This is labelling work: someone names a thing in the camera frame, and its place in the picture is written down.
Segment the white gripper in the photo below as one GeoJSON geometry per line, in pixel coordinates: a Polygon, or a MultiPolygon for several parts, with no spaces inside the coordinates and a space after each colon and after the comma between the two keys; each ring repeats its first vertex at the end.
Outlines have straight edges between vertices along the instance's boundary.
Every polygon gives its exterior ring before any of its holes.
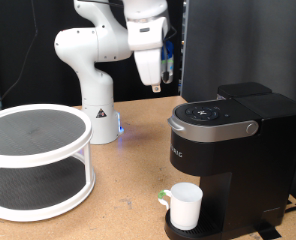
{"type": "Polygon", "coordinates": [[[161,92],[161,49],[168,31],[165,17],[153,20],[128,21],[128,44],[141,78],[154,93],[161,92]]]}

